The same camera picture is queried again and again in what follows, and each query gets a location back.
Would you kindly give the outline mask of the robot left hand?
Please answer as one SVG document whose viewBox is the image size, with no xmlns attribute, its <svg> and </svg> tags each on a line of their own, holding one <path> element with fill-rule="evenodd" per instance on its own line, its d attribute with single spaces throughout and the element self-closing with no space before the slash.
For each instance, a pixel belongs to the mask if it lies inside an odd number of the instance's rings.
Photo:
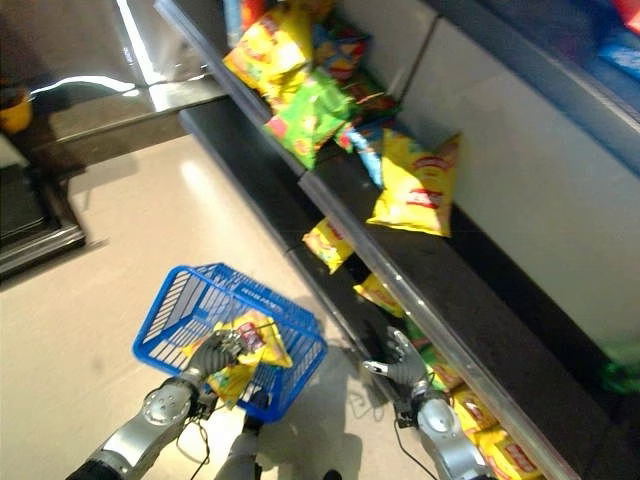
<svg viewBox="0 0 640 480">
<path fill-rule="evenodd" d="M 212 374 L 237 363 L 248 352 L 246 343 L 235 330 L 216 330 L 190 357 L 182 376 L 201 385 Z"/>
</svg>

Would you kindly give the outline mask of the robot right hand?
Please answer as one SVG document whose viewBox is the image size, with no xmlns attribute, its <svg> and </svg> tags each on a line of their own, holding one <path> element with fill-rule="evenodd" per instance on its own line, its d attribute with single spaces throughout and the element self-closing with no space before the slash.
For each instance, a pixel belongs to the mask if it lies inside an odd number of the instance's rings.
<svg viewBox="0 0 640 480">
<path fill-rule="evenodd" d="M 388 378 L 408 390 L 412 397 L 426 392 L 429 381 L 421 355 L 401 330 L 389 326 L 386 332 L 387 345 L 395 353 L 395 360 L 391 363 L 365 360 L 362 366 L 370 373 Z"/>
</svg>

